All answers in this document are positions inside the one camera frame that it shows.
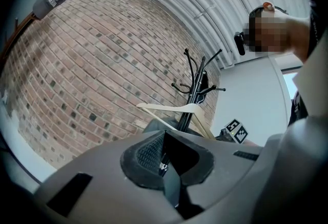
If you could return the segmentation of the glass window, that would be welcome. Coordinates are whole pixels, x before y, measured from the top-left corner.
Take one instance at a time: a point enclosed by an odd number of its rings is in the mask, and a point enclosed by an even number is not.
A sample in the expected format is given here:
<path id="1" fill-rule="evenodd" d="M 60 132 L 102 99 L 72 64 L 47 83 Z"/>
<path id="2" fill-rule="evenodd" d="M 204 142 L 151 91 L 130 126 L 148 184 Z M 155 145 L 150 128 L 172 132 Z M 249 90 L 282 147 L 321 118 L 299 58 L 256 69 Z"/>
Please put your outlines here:
<path id="1" fill-rule="evenodd" d="M 293 81 L 294 77 L 297 75 L 298 70 L 297 69 L 282 69 L 281 70 L 284 81 L 286 83 L 286 86 L 288 88 L 288 92 L 290 95 L 290 98 L 293 99 L 296 92 L 297 92 L 297 87 Z"/>

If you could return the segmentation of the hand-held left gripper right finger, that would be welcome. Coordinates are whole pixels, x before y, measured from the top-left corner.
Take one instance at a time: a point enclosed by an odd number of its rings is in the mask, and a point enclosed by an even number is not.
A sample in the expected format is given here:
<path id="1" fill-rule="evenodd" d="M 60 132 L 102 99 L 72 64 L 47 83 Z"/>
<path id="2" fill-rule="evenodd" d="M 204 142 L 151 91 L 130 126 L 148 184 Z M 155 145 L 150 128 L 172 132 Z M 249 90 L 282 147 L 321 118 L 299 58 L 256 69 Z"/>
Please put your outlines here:
<path id="1" fill-rule="evenodd" d="M 328 224 L 328 118 L 307 117 L 263 148 L 167 132 L 192 151 L 190 175 L 212 159 L 203 182 L 180 185 L 171 224 Z"/>

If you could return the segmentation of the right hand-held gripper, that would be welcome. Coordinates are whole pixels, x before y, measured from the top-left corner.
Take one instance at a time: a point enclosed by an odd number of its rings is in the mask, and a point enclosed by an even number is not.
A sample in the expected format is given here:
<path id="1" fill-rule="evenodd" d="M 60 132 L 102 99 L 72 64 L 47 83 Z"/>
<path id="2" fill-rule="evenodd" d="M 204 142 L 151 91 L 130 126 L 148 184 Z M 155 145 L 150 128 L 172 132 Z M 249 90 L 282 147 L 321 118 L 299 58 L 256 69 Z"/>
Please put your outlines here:
<path id="1" fill-rule="evenodd" d="M 230 123 L 225 125 L 223 129 L 221 129 L 220 134 L 215 138 L 219 141 L 242 144 L 246 140 L 247 136 L 248 132 L 243 124 L 240 121 L 233 119 Z"/>

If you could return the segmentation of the beige wooden hanger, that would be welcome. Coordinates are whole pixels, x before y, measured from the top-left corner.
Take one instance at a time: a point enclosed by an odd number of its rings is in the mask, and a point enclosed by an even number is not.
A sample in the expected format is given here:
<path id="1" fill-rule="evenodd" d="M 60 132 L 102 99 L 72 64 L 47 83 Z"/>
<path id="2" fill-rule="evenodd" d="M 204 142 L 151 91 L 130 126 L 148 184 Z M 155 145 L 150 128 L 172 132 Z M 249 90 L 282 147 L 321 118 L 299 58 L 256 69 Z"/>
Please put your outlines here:
<path id="1" fill-rule="evenodd" d="M 208 124 L 206 123 L 204 112 L 202 108 L 197 104 L 187 104 L 181 107 L 170 107 L 170 106 L 163 106 L 163 105 L 155 105 L 155 104 L 147 104 L 147 103 L 140 103 L 136 105 L 138 108 L 141 108 L 143 111 L 151 115 L 154 119 L 161 122 L 166 127 L 170 128 L 171 130 L 186 132 L 187 128 L 189 127 L 190 121 L 195 125 L 198 131 L 204 138 L 213 139 L 215 140 L 215 136 L 211 132 Z M 169 111 L 169 112 L 179 112 L 185 115 L 185 117 L 181 117 L 178 123 L 177 128 L 174 128 L 163 119 L 159 118 L 154 113 L 150 112 L 150 110 L 159 110 L 159 111 Z"/>

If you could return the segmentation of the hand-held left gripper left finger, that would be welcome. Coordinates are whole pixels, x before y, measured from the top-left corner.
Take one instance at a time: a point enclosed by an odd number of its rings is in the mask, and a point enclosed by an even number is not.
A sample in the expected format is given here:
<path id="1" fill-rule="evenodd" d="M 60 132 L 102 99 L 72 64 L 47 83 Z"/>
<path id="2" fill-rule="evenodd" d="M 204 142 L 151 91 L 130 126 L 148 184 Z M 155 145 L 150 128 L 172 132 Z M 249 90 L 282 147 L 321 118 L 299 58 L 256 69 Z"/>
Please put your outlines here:
<path id="1" fill-rule="evenodd" d="M 152 131 L 92 148 L 49 176 L 37 189 L 39 207 L 59 224 L 181 224 L 158 175 L 164 136 L 193 140 L 180 131 Z"/>

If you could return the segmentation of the grey hanging garment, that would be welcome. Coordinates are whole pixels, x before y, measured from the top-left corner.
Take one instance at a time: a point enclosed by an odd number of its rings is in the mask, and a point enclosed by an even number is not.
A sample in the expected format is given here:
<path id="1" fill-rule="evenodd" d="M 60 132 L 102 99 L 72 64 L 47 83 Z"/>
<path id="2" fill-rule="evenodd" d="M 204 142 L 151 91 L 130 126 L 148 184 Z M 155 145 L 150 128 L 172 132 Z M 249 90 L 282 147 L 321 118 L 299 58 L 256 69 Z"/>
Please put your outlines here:
<path id="1" fill-rule="evenodd" d="M 163 118 L 162 120 L 175 129 L 178 126 L 178 120 L 175 117 L 166 117 Z M 143 133 L 159 131 L 159 130 L 171 130 L 171 128 L 167 127 L 157 119 L 152 119 L 148 123 L 148 125 L 144 128 Z"/>

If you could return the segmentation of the black coat rack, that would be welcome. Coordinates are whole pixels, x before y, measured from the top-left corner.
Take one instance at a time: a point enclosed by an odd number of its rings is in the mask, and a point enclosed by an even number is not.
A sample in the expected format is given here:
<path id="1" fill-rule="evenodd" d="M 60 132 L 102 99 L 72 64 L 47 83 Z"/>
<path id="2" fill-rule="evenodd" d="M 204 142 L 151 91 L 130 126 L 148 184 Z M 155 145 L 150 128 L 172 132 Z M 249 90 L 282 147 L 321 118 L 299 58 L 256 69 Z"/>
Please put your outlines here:
<path id="1" fill-rule="evenodd" d="M 171 86 L 174 87 L 176 90 L 178 90 L 179 92 L 183 93 L 183 94 L 188 94 L 188 100 L 187 100 L 187 104 L 198 104 L 198 98 L 200 96 L 206 96 L 207 93 L 219 89 L 219 91 L 225 91 L 226 89 L 223 88 L 218 88 L 216 85 L 213 85 L 211 87 L 204 87 L 201 90 L 201 83 L 203 80 L 203 76 L 206 73 L 205 69 L 207 67 L 207 65 L 216 57 L 219 55 L 219 53 L 222 52 L 222 49 L 219 49 L 217 53 L 215 53 L 206 63 L 206 57 L 203 56 L 200 66 L 198 67 L 195 59 L 193 57 L 190 56 L 189 54 L 189 50 L 186 48 L 184 50 L 184 55 L 187 56 L 188 62 L 189 62 L 189 66 L 190 66 L 190 70 L 191 70 L 191 77 L 192 77 L 192 84 L 191 86 L 187 86 L 184 84 L 180 84 L 180 86 L 182 87 L 186 87 L 189 88 L 188 91 L 182 91 L 182 89 L 176 85 L 175 83 L 172 83 Z M 192 67 L 192 61 L 195 64 L 196 67 L 196 71 L 193 71 L 193 67 Z M 182 132 L 187 132 L 187 129 L 189 127 L 189 124 L 191 122 L 191 118 L 192 118 L 192 114 L 191 113 L 182 113 L 182 116 L 180 118 L 180 121 L 177 124 L 177 130 L 182 131 Z M 164 177 L 165 173 L 168 170 L 168 165 L 169 165 L 169 157 L 168 155 L 165 153 L 162 157 L 160 166 L 159 166 L 159 170 L 158 170 L 158 174 L 161 177 Z"/>

